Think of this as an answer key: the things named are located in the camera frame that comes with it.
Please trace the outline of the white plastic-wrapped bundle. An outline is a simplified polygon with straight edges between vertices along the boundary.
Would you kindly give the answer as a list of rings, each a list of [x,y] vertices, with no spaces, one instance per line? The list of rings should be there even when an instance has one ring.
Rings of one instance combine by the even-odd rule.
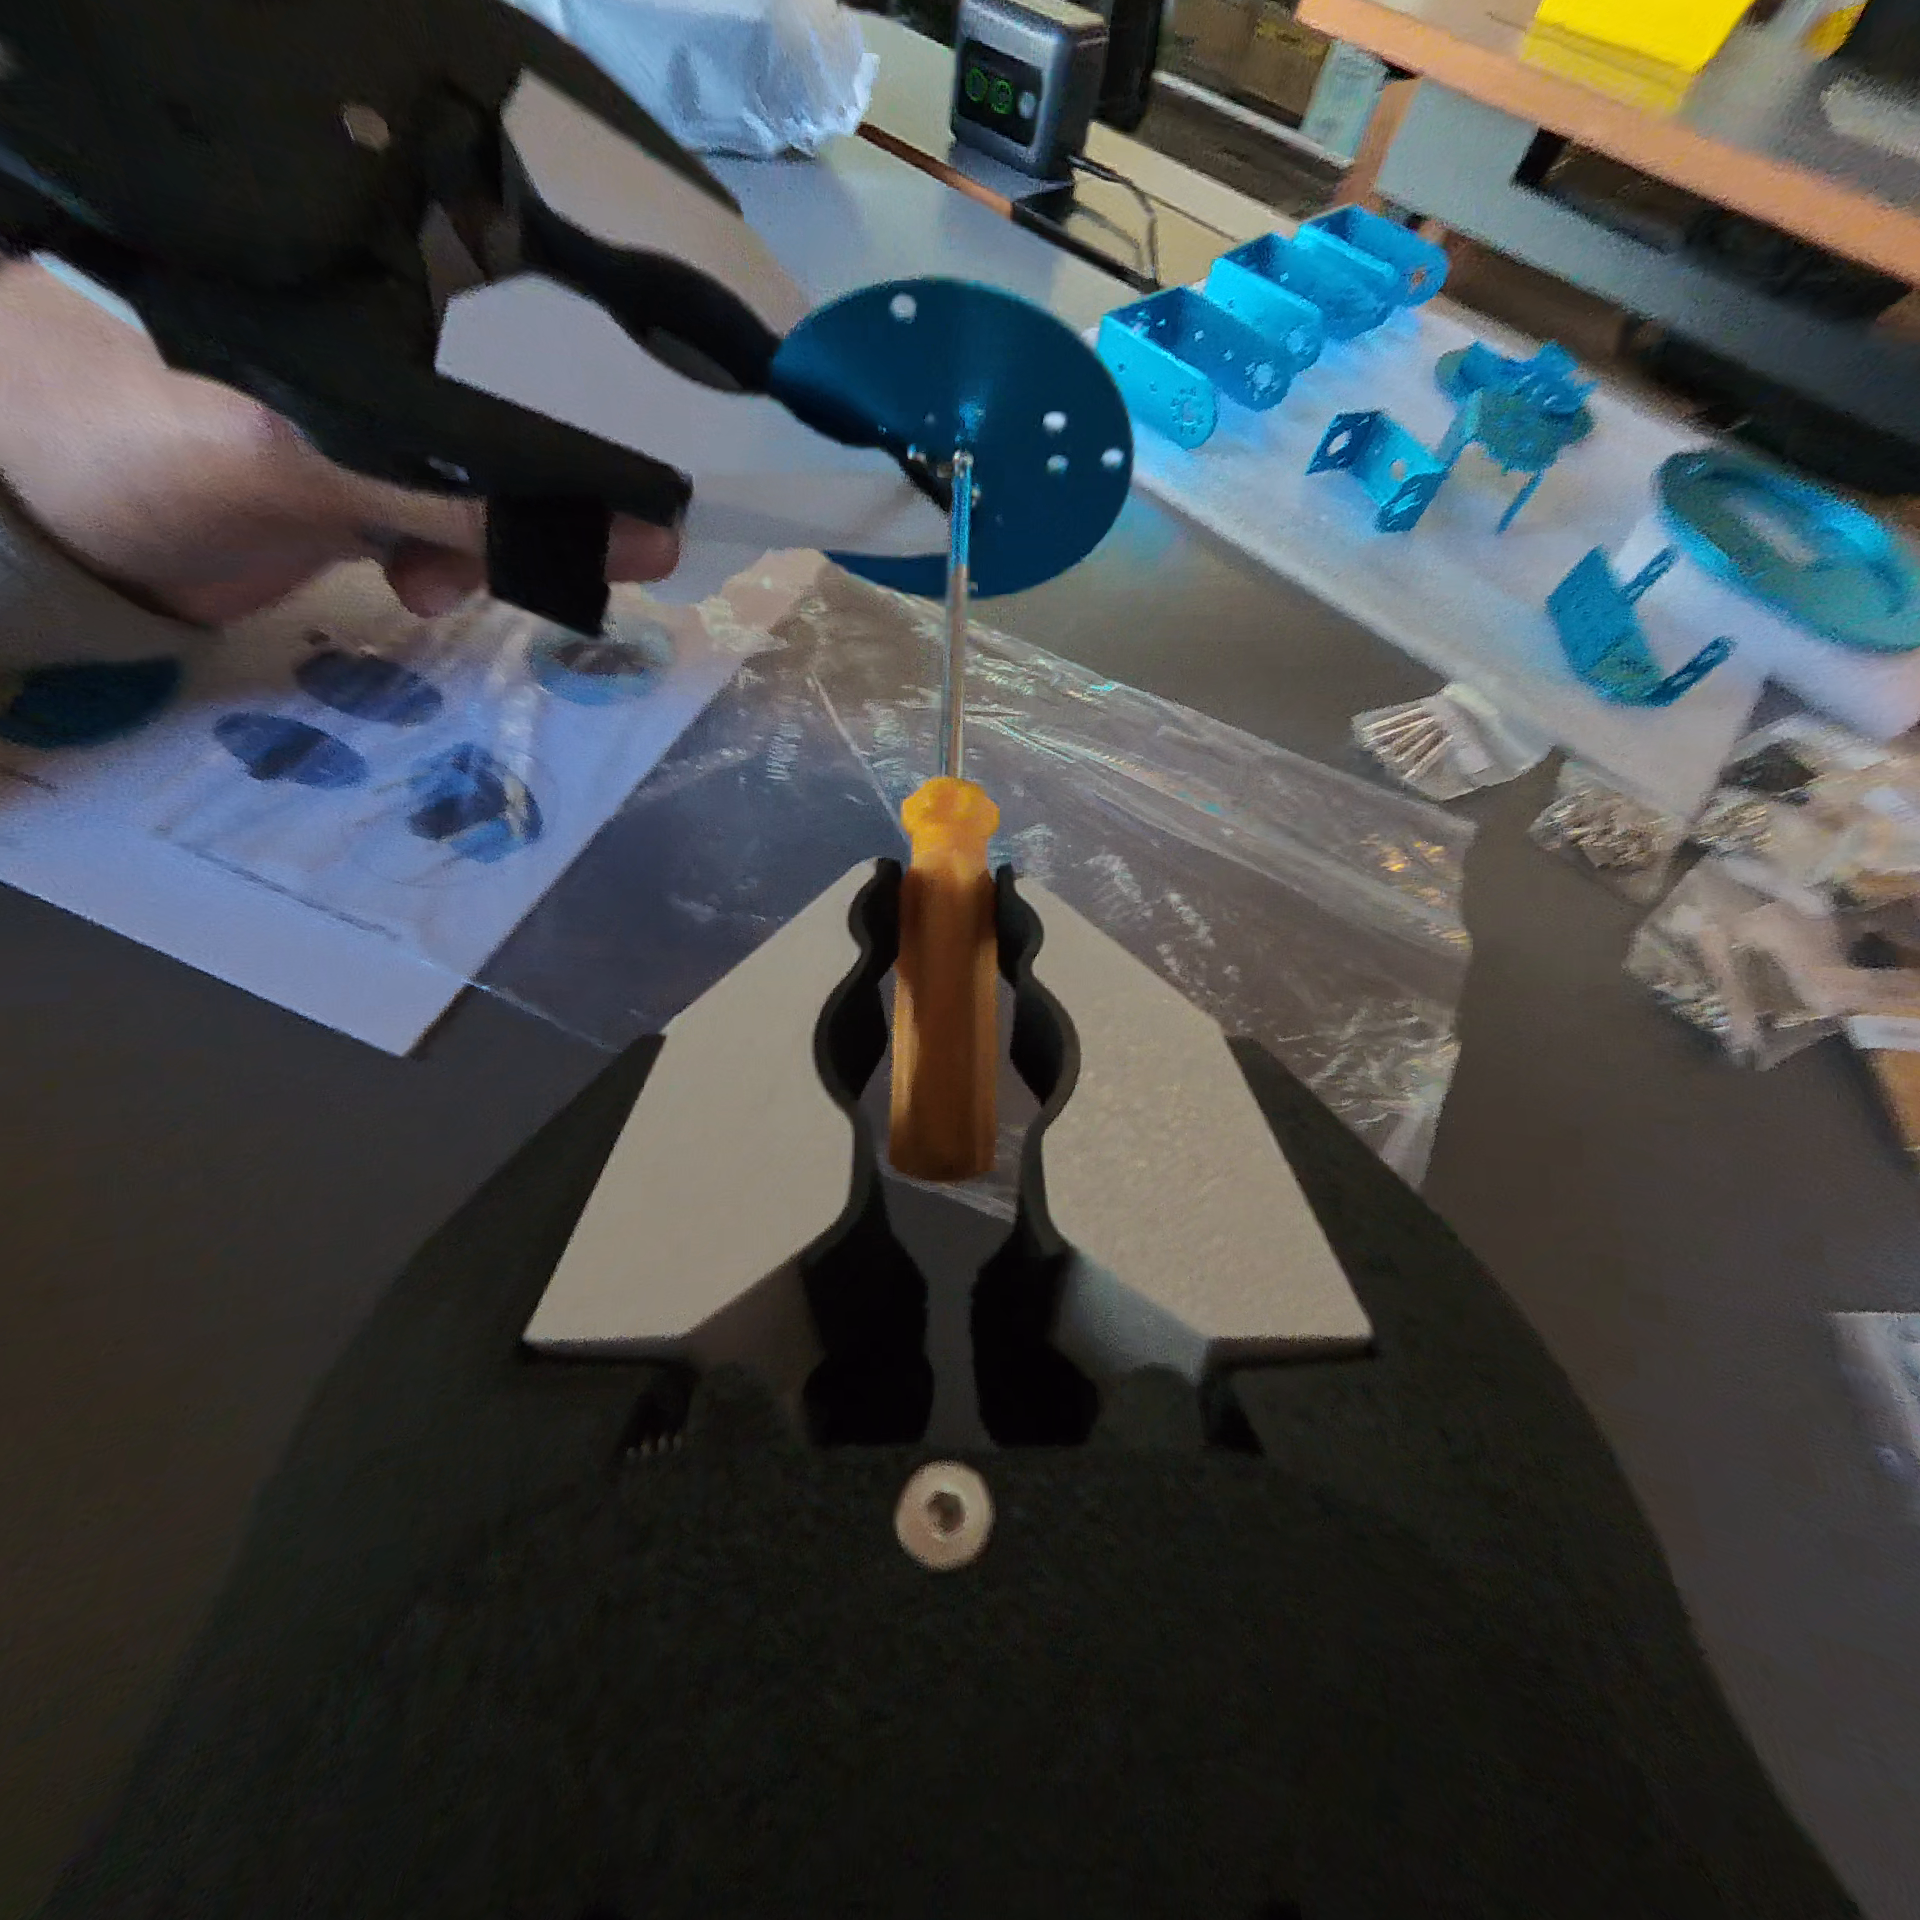
[[[867,118],[877,56],[836,0],[529,0],[680,150],[813,160]]]

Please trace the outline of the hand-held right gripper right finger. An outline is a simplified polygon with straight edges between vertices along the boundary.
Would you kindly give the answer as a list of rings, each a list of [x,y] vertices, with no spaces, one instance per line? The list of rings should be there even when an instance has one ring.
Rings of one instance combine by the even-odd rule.
[[[1224,1028],[1013,867],[992,934],[1039,1115],[973,1283],[984,1430],[1088,1441],[1133,1371],[1209,1401],[1245,1363],[1365,1356],[1372,1316]]]

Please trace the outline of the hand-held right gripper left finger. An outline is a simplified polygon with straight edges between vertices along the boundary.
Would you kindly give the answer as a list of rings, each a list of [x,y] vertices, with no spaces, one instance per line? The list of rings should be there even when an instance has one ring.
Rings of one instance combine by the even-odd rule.
[[[892,954],[900,862],[853,862],[664,1028],[530,1356],[743,1363],[813,1441],[921,1441],[929,1278],[861,1115]]]

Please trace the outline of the white assembly instruction sheet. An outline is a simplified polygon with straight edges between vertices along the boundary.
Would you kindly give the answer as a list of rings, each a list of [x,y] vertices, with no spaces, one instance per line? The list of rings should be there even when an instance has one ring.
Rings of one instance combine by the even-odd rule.
[[[416,617],[374,562],[125,662],[8,673],[8,885],[378,1055],[411,1055],[708,700],[813,556],[570,637]]]

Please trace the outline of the white foam sheet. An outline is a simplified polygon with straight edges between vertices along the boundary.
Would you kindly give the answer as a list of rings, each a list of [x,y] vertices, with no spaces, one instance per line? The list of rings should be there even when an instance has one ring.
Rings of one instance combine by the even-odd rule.
[[[1681,669],[1709,637],[1731,637],[1727,662],[1674,707],[1608,700],[1569,669],[1548,594],[1589,547],[1636,578],[1681,542],[1659,505],[1664,458],[1731,457],[1727,439],[1611,379],[1587,400],[1589,435],[1548,465],[1542,494],[1508,533],[1499,533],[1499,514],[1527,476],[1499,470],[1480,447],[1461,457],[1414,533],[1378,533],[1378,505],[1357,476],[1304,470],[1338,409],[1388,409],[1423,447],[1445,444],[1455,400],[1436,388],[1436,363],[1465,344],[1527,357],[1521,336],[1480,328],[1445,295],[1405,305],[1357,341],[1329,341],[1267,409],[1224,396],[1203,444],[1141,423],[1133,489],[1665,810],[1709,792],[1759,685],[1874,740],[1916,730],[1916,650],[1869,660],[1808,637],[1709,580],[1700,557],[1681,557],[1636,603],[1636,617],[1664,669]]]

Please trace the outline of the wood-edged office desk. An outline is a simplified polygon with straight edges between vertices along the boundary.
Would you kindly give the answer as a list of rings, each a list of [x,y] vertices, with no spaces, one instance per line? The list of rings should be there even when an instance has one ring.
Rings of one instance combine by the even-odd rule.
[[[1759,447],[1916,501],[1916,7],[1739,7],[1727,41],[1647,104],[1536,39],[1536,7],[1300,7],[1388,67],[1372,193],[1636,324],[1639,352]]]

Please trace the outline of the blue round metal disc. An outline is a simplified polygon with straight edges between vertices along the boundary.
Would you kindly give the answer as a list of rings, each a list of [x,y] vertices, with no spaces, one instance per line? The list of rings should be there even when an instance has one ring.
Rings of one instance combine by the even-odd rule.
[[[1081,562],[1124,509],[1133,435],[1100,357],[1039,304],[979,279],[883,279],[813,305],[766,396],[804,429],[883,447],[932,533],[815,547],[892,594],[949,586],[949,465],[973,457],[973,594],[1033,594]]]

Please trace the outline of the yellow plastic bin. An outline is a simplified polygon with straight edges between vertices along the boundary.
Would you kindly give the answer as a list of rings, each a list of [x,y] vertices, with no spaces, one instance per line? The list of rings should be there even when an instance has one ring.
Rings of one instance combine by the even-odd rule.
[[[1542,0],[1527,41],[1569,41],[1597,58],[1696,76],[1745,18],[1751,0]]]

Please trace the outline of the clear plastic bag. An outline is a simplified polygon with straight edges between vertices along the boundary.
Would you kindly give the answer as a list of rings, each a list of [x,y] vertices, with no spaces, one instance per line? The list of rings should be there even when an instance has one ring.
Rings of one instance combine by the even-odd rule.
[[[478,976],[601,1055],[664,1030],[852,867],[903,854],[900,803],[929,778],[929,603],[764,557],[690,616],[743,650],[734,678]],[[1423,1185],[1461,1056],[1478,828],[984,624],[965,689],[992,867],[1259,1041]]]

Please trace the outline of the blue metal U bracket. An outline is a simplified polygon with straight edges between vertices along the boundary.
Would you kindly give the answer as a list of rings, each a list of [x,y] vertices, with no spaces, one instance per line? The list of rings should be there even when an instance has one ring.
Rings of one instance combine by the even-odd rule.
[[[1447,283],[1447,245],[1428,241],[1414,222],[1399,222],[1388,215],[1372,215],[1363,205],[1338,205],[1313,221],[1313,232],[1357,245],[1363,256],[1378,256],[1394,271],[1394,304],[1399,305],[1428,305]]]
[[[1121,383],[1133,429],[1203,447],[1217,435],[1224,400],[1270,409],[1300,357],[1212,295],[1173,283],[1097,319],[1097,357]]]
[[[1329,310],[1300,289],[1297,241],[1278,232],[1217,251],[1209,304],[1255,328],[1286,374],[1304,374],[1329,344]]]
[[[1348,245],[1329,222],[1297,222],[1286,289],[1314,305],[1329,341],[1363,341],[1399,305],[1399,271]]]

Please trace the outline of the yellow-handled screwdriver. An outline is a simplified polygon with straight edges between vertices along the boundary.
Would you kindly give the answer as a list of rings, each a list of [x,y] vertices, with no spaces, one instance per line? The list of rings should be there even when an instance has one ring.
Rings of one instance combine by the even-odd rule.
[[[973,637],[973,447],[949,457],[949,586],[937,770],[900,805],[911,862],[900,877],[887,1160],[903,1180],[961,1185],[998,1147],[998,888],[992,797],[965,778],[965,637]]]

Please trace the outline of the pile of small screw bags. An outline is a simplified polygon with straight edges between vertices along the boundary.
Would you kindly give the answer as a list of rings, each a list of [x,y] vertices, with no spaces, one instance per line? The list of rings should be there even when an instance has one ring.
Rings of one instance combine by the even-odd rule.
[[[1842,1036],[1916,1062],[1916,753],[1782,711],[1692,805],[1563,756],[1532,839],[1647,906],[1624,971],[1720,1056]]]

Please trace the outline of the person's left hand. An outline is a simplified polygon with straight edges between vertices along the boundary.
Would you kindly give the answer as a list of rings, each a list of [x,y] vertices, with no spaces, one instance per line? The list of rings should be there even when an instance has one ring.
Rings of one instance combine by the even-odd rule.
[[[478,501],[324,458],[26,256],[0,274],[0,476],[73,562],[186,624],[265,616],[337,562],[378,562],[411,616],[487,578]]]

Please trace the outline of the small blue U bracket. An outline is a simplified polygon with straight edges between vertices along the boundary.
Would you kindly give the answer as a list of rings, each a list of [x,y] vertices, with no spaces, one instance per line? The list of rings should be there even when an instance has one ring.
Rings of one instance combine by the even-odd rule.
[[[1455,458],[1428,447],[1388,409],[1338,409],[1304,470],[1346,470],[1372,501],[1378,533],[1414,533],[1428,505],[1445,494]]]

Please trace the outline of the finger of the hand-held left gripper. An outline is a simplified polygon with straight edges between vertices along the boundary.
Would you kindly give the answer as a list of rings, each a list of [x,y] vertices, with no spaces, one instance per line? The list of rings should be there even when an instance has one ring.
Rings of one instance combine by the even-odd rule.
[[[804,289],[719,183],[647,154],[559,82],[519,76],[503,96],[499,183],[516,271],[593,304],[657,363],[774,363],[804,319]]]
[[[836,444],[766,396],[672,374],[548,274],[462,289],[437,374],[688,470],[688,562],[759,562],[784,547],[949,556],[949,514],[892,457]]]

